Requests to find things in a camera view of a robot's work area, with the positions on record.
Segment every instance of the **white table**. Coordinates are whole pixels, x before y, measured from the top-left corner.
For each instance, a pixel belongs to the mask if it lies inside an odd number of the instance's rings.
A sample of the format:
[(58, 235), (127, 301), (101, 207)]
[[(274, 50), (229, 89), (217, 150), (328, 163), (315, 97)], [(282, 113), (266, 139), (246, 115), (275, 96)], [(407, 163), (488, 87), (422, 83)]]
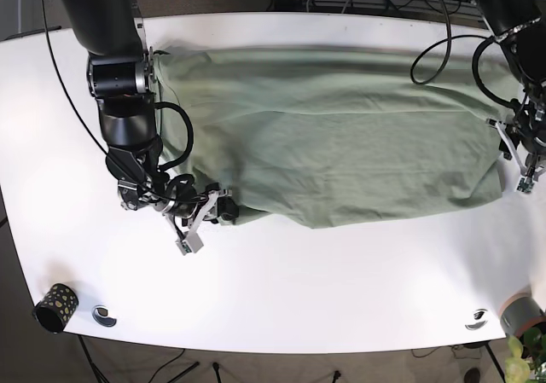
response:
[[(418, 53), (444, 37), (440, 24), (313, 14), (159, 18), (146, 30), (148, 44), (171, 51), (326, 45)], [(463, 32), (477, 31), (454, 30)], [(455, 41), (455, 54), (470, 55), (476, 43)], [(52, 34), (52, 44), (100, 137), (85, 50), (70, 30)], [(34, 302), (55, 282), (77, 291), (69, 332), (220, 351), (387, 351), (502, 337), (494, 315), (475, 332), (465, 324), (529, 283), (546, 303), (546, 182), (532, 196), (406, 221), (311, 230), (271, 216), (209, 225), (200, 231), (205, 247), (183, 257), (158, 213), (120, 208), (44, 35), (0, 44), (0, 57), (0, 183), (17, 253)], [(96, 324), (95, 305), (118, 324)]]

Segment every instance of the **patterned cup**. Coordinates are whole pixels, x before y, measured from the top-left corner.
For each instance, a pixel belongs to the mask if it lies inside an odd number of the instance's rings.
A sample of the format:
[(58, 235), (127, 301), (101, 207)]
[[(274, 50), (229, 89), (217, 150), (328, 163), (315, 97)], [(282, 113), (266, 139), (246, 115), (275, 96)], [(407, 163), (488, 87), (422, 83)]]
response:
[(78, 304), (78, 297), (70, 287), (56, 283), (34, 306), (32, 315), (45, 330), (58, 334), (65, 329)]

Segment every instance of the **green fabric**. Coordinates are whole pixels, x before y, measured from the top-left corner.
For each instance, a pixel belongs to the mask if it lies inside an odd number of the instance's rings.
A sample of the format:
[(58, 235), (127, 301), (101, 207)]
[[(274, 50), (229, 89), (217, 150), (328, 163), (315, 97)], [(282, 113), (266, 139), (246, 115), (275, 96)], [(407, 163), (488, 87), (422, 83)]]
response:
[[(177, 169), (198, 188), (218, 181), (242, 206), (237, 223), (279, 213), (312, 228), (413, 218), (501, 196), (504, 112), (452, 58), (437, 83), (410, 82), (414, 55), (316, 49), (237, 49), (155, 58), (161, 99), (192, 120), (195, 147)], [(438, 58), (420, 68), (430, 75)], [(482, 79), (511, 98), (517, 82), (495, 62)], [(165, 157), (186, 145), (171, 110)]]

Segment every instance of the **black cable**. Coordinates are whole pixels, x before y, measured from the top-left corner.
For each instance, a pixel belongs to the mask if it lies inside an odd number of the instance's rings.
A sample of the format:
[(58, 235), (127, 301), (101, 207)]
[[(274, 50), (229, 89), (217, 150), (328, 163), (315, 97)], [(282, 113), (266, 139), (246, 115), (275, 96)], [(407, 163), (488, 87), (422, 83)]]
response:
[(455, 39), (463, 39), (463, 38), (478, 38), (478, 39), (484, 39), (486, 40), (487, 38), (485, 36), (480, 36), (480, 35), (457, 35), (457, 36), (452, 36), (450, 38), (445, 38), (445, 39), (442, 39), (438, 42), (436, 42), (435, 44), (431, 44), (428, 48), (426, 48), (425, 50), (423, 50), (418, 56), (417, 58), (414, 60), (413, 64), (411, 65), (411, 68), (409, 69), (409, 77), (411, 78), (411, 81), (415, 84), (428, 84), (430, 83), (432, 80), (434, 80), (436, 77), (438, 77), (438, 75), (441, 73), (441, 71), (437, 71), (437, 73), (432, 77), (430, 78), (429, 80), (426, 80), (425, 82), (420, 82), (418, 80), (415, 79), (415, 68), (417, 66), (417, 64), (421, 61), (421, 59), (428, 53), (430, 52), (432, 49), (434, 49), (435, 47), (439, 46), (440, 44), (445, 44), (446, 42), (448, 41), (453, 41)]
[[(428, 0), (423, 0), (423, 2), (426, 3), (426, 4), (428, 5), (428, 7), (429, 7), (430, 9), (432, 9), (434, 12), (438, 12), (439, 14), (443, 14), (443, 12), (442, 12), (441, 10), (438, 10), (438, 9), (434, 8), (434, 7), (430, 4), (430, 2), (428, 2)], [(452, 10), (451, 12), (448, 12), (447, 14), (448, 14), (448, 15), (456, 14), (456, 13), (459, 11), (459, 9), (461, 8), (461, 5), (462, 5), (462, 2), (459, 1), (459, 4), (457, 5), (457, 7), (456, 7), (454, 10)]]
[(165, 163), (164, 165), (159, 166), (159, 170), (161, 172), (165, 172), (172, 167), (176, 167), (177, 165), (181, 165), (184, 161), (186, 161), (189, 157), (189, 154), (191, 153), (191, 150), (194, 148), (194, 127), (191, 125), (191, 120), (189, 119), (189, 116), (184, 110), (174, 103), (168, 103), (168, 102), (158, 102), (155, 103), (156, 110), (161, 110), (162, 108), (170, 108), (171, 110), (174, 110), (178, 114), (180, 114), (180, 117), (182, 117), (182, 120), (184, 124), (186, 125), (186, 130), (188, 132), (188, 140), (186, 144), (186, 149), (184, 152), (177, 158), (175, 158), (173, 161), (169, 161), (168, 163)]
[(269, 5), (267, 5), (267, 8), (265, 8), (265, 12), (270, 12), (274, 6), (275, 6), (275, 0), (270, 0)]
[(413, 74), (413, 70), (415, 69), (415, 65), (416, 63), (424, 56), (422, 53), (418, 56), (418, 60), (414, 61), (413, 65), (411, 66), (411, 69), (409, 70), (409, 77), (411, 78), (411, 81), (415, 84), (429, 84), (431, 83), (434, 79), (436, 79), (441, 72), (443, 72), (443, 70), (445, 69), (445, 67), (447, 66), (447, 62), (450, 60), (450, 55), (451, 55), (451, 43), (453, 41), (453, 37), (451, 36), (451, 21), (450, 21), (450, 16), (447, 12), (447, 7), (445, 6), (445, 1), (444, 0), (439, 0), (440, 2), (440, 5), (442, 7), (442, 11), (444, 12), (444, 18), (445, 18), (445, 30), (447, 31), (447, 38), (445, 39), (445, 42), (447, 42), (447, 46), (445, 47), (445, 56), (444, 56), (444, 59), (442, 60), (442, 64), (440, 65), (440, 67), (438, 68), (438, 70), (436, 71), (436, 73), (431, 77), (431, 78), (428, 78), (426, 80), (417, 80)]
[(415, 350), (415, 349), (411, 349), (411, 356), (413, 356), (415, 359), (424, 359), (425, 357), (429, 357), (429, 356), (432, 355), (435, 351), (437, 351), (438, 349), (441, 349), (441, 348), (442, 348), (442, 346), (437, 347), (437, 348), (435, 348), (435, 349), (432, 349), (432, 350), (429, 351), (426, 355), (422, 355), (422, 356), (421, 356), (421, 355), (420, 355), (420, 356), (416, 355), (416, 354), (414, 353), (414, 350)]
[(189, 366), (188, 368), (186, 368), (182, 373), (179, 373), (177, 374), (176, 376), (174, 376), (172, 379), (170, 379), (169, 381), (167, 381), (167, 383), (175, 383), (175, 381), (179, 380), (179, 379), (182, 379), (186, 374), (188, 374), (189, 372), (191, 372), (194, 368), (196, 368), (197, 366), (199, 366), (200, 363), (199, 362), (195, 362), (194, 364), (192, 364), (191, 366)]
[(222, 383), (222, 378), (220, 377), (220, 365), (216, 362), (212, 364), (212, 368), (214, 369), (214, 373), (216, 375), (216, 382)]
[(171, 359), (170, 361), (168, 361), (167, 363), (164, 363), (162, 364), (157, 370), (155, 370), (154, 374), (152, 374), (152, 377), (150, 377), (150, 380), (148, 380), (148, 383), (152, 383), (152, 380), (154, 379), (154, 377), (165, 367), (165, 366), (168, 366), (169, 364), (173, 363), (174, 361), (178, 360), (180, 357), (182, 357), (182, 355), (184, 354), (186, 350), (185, 349), (182, 349), (182, 352), (180, 352), (178, 355), (176, 355), (173, 359)]
[(81, 334), (78, 335), (79, 344), (82, 346), (82, 349), (84, 350), (85, 358), (87, 359), (87, 363), (90, 365), (91, 370), (93, 370), (93, 374), (95, 375), (96, 381), (98, 383), (109, 383), (108, 379), (102, 374), (101, 370), (95, 365), (93, 362), (93, 359), (91, 358), (91, 355), (89, 354), (89, 351), (87, 350), (87, 345), (84, 342), (84, 338)]
[(493, 353), (493, 350), (492, 350), (491, 347), (489, 346), (489, 342), (487, 342), (487, 343), (485, 344), (485, 349), (487, 350), (487, 353), (489, 353), (489, 356), (491, 357), (491, 360), (493, 361), (493, 364), (494, 364), (495, 367), (497, 368), (497, 372), (498, 372), (499, 375), (501, 376), (502, 381), (505, 381), (505, 379), (504, 379), (504, 372), (502, 371), (501, 365), (498, 364), (497, 357), (495, 356), (495, 353)]
[(474, 81), (476, 82), (476, 85), (478, 86), (478, 88), (481, 90), (481, 92), (484, 95), (486, 95), (488, 98), (493, 100), (496, 104), (500, 104), (501, 106), (504, 106), (507, 108), (513, 108), (510, 102), (507, 102), (506, 100), (501, 99), (500, 97), (494, 95), (489, 89), (487, 89), (481, 77), (479, 76), (479, 58), (481, 57), (482, 53), (484, 53), (484, 50), (486, 50), (489, 46), (491, 46), (494, 43), (495, 43), (495, 39), (493, 37), (490, 37), (484, 40), (476, 48), (472, 56), (472, 75), (474, 76)]
[(516, 122), (516, 124), (518, 123), (518, 119), (520, 118), (520, 115), (521, 115), (521, 113), (523, 112), (523, 109), (526, 106), (526, 102), (527, 102), (528, 97), (529, 97), (529, 93), (526, 92), (526, 95), (523, 97), (523, 100), (521, 101), (520, 108), (518, 108), (518, 111), (515, 112), (514, 121)]
[[(84, 127), (85, 131), (87, 132), (87, 134), (89, 135), (89, 137), (91, 138), (91, 140), (93, 140), (93, 142), (96, 144), (96, 146), (104, 153), (104, 155), (110, 159), (114, 165), (116, 165), (127, 177), (131, 178), (135, 183), (138, 183), (138, 180), (136, 180), (133, 175), (131, 173), (129, 173), (129, 169), (127, 168), (127, 166), (122, 163), (120, 160), (117, 160), (115, 157), (113, 157), (109, 152), (107, 152), (103, 147), (102, 145), (98, 142), (98, 140), (96, 139), (95, 136), (93, 136), (93, 133), (91, 132), (90, 128), (87, 126), (87, 124), (84, 122), (83, 118), (81, 117), (81, 115), (79, 114), (79, 111), (78, 109), (76, 108), (76, 106), (74, 105), (74, 102), (72, 100), (72, 97), (70, 97), (70, 95), (68, 94), (68, 90), (67, 90), (67, 87), (65, 86), (65, 83), (62, 79), (62, 76), (61, 76), (61, 73), (59, 72), (59, 67), (57, 66), (57, 60), (55, 59), (55, 55), (53, 54), (53, 48), (51, 47), (51, 40), (49, 39), (49, 28), (48, 28), (48, 21), (47, 21), (47, 17), (46, 17), (46, 14), (45, 14), (45, 1), (42, 0), (42, 15), (43, 15), (43, 18), (44, 18), (44, 33), (45, 33), (45, 39), (46, 39), (46, 42), (47, 42), (47, 45), (48, 45), (48, 51), (49, 51), (49, 56), (51, 58), (51, 63), (53, 64), (53, 68), (55, 69), (55, 74), (57, 75), (57, 78), (59, 79), (59, 83), (61, 84), (61, 87), (62, 87), (62, 91), (64, 92), (65, 94), (65, 97), (67, 98), (68, 102), (70, 103), (70, 107), (72, 108), (72, 110), (74, 111), (74, 114), (76, 114), (76, 117), (78, 118), (80, 124)], [(139, 188), (141, 188), (143, 191), (145, 192), (148, 192), (150, 193), (151, 195), (154, 195), (156, 196), (157, 198), (161, 199), (161, 200), (165, 200), (165, 201), (176, 201), (175, 199), (171, 199), (169, 197), (165, 197), (163, 195), (159, 195), (157, 193), (155, 193), (153, 190), (151, 189), (148, 189), (144, 186), (142, 186), (141, 184), (137, 184)]]
[(405, 8), (406, 6), (408, 6), (408, 5), (409, 5), (410, 3), (412, 3), (413, 1), (415, 1), (415, 0), (409, 0), (409, 2), (406, 2), (404, 5), (398, 6), (398, 9)]
[(334, 372), (334, 376), (332, 377), (332, 383), (335, 383), (336, 381), (338, 381), (338, 379), (341, 377), (341, 373), (339, 370), (336, 370)]
[(178, 200), (182, 200), (182, 195), (184, 195), (188, 191), (190, 191), (193, 188), (194, 184), (195, 184), (195, 178), (191, 174), (182, 174), (180, 176), (176, 176), (167, 185), (167, 188), (165, 190), (165, 194), (171, 196), (172, 190), (175, 187), (177, 187), (176, 197), (177, 197)]
[(466, 359), (471, 359), (471, 360), (480, 360), (481, 359), (481, 350), (480, 348), (478, 348), (478, 353), (479, 353), (479, 356), (478, 357), (472, 357), (472, 356), (457, 356), (457, 352), (458, 351), (461, 351), (462, 349), (464, 349), (464, 346), (463, 345), (453, 345), (453, 346), (450, 346), (451, 348), (451, 353), (453, 354), (453, 358), (456, 359), (456, 360), (466, 360)]

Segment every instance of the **green leaf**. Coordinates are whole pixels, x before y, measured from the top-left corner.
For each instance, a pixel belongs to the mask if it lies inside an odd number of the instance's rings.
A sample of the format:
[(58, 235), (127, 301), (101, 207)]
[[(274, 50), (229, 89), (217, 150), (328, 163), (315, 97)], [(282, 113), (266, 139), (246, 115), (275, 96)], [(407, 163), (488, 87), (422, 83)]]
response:
[(523, 344), (531, 352), (538, 350), (538, 345), (542, 342), (543, 334), (538, 328), (528, 328), (523, 334)]
[(531, 374), (529, 364), (522, 358), (509, 357), (506, 359), (506, 383), (526, 383)]
[(510, 336), (508, 338), (508, 348), (513, 357), (519, 358), (523, 354), (523, 345), (515, 336)]

